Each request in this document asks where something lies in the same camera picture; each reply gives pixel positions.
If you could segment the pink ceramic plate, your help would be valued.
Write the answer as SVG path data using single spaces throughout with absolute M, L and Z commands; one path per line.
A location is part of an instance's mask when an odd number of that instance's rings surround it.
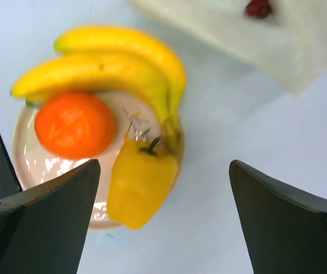
M 139 136 L 152 140 L 165 137 L 154 111 L 142 100 L 122 91 L 103 91 L 96 94 L 112 110 L 115 117 L 115 137 L 109 148 L 96 158 L 101 166 L 98 190 L 91 212 L 90 229 L 110 230 L 122 224 L 112 221 L 107 214 L 111 168 L 125 141 Z M 57 157 L 38 141 L 34 121 L 39 109 L 24 105 L 19 113 L 13 133 L 13 163 L 15 173 L 23 190 L 47 182 L 82 165 L 87 159 L 68 160 Z

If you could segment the yellow fake banana bunch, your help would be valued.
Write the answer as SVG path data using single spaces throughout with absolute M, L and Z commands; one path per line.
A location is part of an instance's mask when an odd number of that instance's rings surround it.
M 20 76 L 10 93 L 31 104 L 69 90 L 129 92 L 155 112 L 168 150 L 182 150 L 179 107 L 187 76 L 177 54 L 138 29 L 81 26 L 54 41 L 58 58 Z

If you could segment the yellow fake bell pepper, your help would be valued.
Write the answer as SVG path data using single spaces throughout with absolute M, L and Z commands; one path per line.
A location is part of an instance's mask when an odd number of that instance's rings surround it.
M 174 184 L 178 164 L 173 155 L 151 142 L 127 140 L 111 170 L 107 214 L 130 229 L 146 225 L 162 207 Z

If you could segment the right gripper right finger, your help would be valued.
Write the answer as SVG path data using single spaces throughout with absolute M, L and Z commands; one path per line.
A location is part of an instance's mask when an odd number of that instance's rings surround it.
M 254 273 L 327 273 L 327 199 L 240 160 L 229 177 Z

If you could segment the orange fake fruit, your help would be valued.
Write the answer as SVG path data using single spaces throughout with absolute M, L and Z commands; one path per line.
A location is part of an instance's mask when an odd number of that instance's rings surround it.
M 115 137 L 115 117 L 100 98 L 67 92 L 49 99 L 38 111 L 34 130 L 41 145 L 65 159 L 103 153 Z

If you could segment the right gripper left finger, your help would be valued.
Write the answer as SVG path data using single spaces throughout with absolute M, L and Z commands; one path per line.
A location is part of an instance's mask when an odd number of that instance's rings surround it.
M 0 200 L 0 273 L 77 273 L 98 160 Z

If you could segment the pale green plastic bag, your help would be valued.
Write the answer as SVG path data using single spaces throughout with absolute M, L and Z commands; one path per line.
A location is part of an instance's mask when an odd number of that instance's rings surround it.
M 251 19 L 246 1 L 134 1 L 147 15 L 193 34 L 275 77 L 294 94 L 327 72 L 327 1 L 271 1 Z

